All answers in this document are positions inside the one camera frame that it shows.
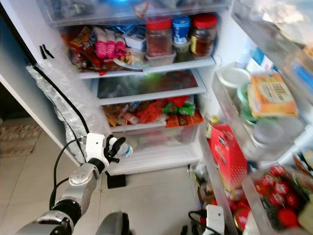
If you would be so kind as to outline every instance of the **plastic bottle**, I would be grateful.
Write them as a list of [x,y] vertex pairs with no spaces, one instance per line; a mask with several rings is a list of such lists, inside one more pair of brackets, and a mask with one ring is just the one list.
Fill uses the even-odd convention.
[[207,126],[204,130],[205,137],[207,137],[208,139],[211,138],[213,125],[219,124],[220,120],[221,119],[218,115],[212,115],[211,116],[211,118],[210,118],[209,122],[207,123]]
[[[110,144],[110,148],[112,148],[113,144],[117,141],[117,138],[115,137],[112,137],[109,141],[109,144]],[[123,143],[119,149],[119,151],[117,152],[117,155],[119,156],[122,156],[122,157],[129,157],[130,155],[133,154],[133,148],[126,144],[126,143]]]

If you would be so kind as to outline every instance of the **jar with dark contents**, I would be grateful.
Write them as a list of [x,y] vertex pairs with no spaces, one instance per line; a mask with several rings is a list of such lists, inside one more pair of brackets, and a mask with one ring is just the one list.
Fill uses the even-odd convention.
[[172,53],[172,21],[150,21],[146,23],[147,54],[163,56]]
[[190,51],[196,59],[211,55],[216,36],[217,17],[198,15],[192,19]]

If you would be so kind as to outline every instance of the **blue lid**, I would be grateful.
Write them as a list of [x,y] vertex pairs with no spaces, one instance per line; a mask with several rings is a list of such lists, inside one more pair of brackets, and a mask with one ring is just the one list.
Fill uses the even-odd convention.
[[190,19],[188,16],[177,18],[173,20],[173,26],[175,27],[185,27],[190,25]]

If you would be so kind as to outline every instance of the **black cable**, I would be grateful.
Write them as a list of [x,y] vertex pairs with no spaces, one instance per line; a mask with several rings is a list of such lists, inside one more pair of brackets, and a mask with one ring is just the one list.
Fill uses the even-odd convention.
[[190,211],[190,212],[188,212],[188,217],[189,217],[193,222],[195,222],[196,224],[199,224],[200,226],[202,226],[202,227],[204,227],[204,228],[206,228],[206,229],[208,229],[208,230],[214,232],[215,235],[222,235],[222,234],[220,234],[219,232],[217,232],[215,229],[212,229],[212,228],[210,228],[210,227],[208,227],[208,226],[202,224],[200,221],[196,220],[195,218],[193,218],[193,217],[191,216],[191,214],[199,214],[200,212],[201,212],[201,211]]
[[[71,144],[71,143],[73,143],[75,141],[80,141],[80,140],[81,140],[81,138],[71,140],[60,151],[60,153],[59,153],[59,155],[58,155],[58,157],[57,157],[57,159],[55,161],[54,168],[53,168],[53,191],[52,192],[54,192],[54,191],[56,192],[56,190],[57,190],[57,166],[58,166],[59,160],[60,160],[64,150],[69,146],[69,144]],[[54,193],[54,194],[52,193],[51,196],[50,196],[49,209],[51,209],[51,207],[54,205],[55,197],[56,197],[56,193]]]
[[52,209],[52,207],[54,206],[55,203],[55,197],[57,194],[57,188],[58,186],[60,186],[61,184],[63,184],[64,182],[66,182],[68,180],[68,178],[61,180],[57,186],[55,188],[53,188],[52,193],[50,195],[50,200],[49,200],[49,210]]

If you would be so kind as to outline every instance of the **small white bottle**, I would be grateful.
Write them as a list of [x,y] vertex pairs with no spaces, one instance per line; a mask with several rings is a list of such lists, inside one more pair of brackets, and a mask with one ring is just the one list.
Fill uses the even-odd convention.
[[[110,149],[112,149],[112,146],[113,144],[117,141],[117,138],[115,137],[112,137],[109,141],[109,144],[110,144]],[[117,152],[117,155],[119,156],[122,156],[122,157],[129,157],[130,155],[133,154],[133,148],[126,144],[126,143],[123,143],[119,149],[119,151]]]

